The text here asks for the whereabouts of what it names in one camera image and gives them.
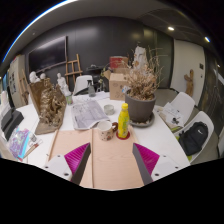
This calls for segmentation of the gripper magenta and grey right finger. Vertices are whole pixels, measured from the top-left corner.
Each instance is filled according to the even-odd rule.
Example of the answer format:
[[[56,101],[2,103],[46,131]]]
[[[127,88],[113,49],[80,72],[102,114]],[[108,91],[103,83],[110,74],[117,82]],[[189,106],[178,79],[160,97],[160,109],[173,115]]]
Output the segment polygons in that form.
[[[145,185],[152,183],[152,172],[160,156],[157,153],[137,143],[133,144],[132,153],[137,162],[143,183]]]

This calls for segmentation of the gripper magenta and grey left finger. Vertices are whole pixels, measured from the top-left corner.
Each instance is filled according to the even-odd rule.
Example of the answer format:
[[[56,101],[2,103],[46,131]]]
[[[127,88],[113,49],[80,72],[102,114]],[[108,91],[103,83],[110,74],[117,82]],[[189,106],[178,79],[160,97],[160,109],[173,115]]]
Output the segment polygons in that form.
[[[67,153],[64,158],[72,172],[71,181],[79,185],[91,154],[91,144],[86,143]]]

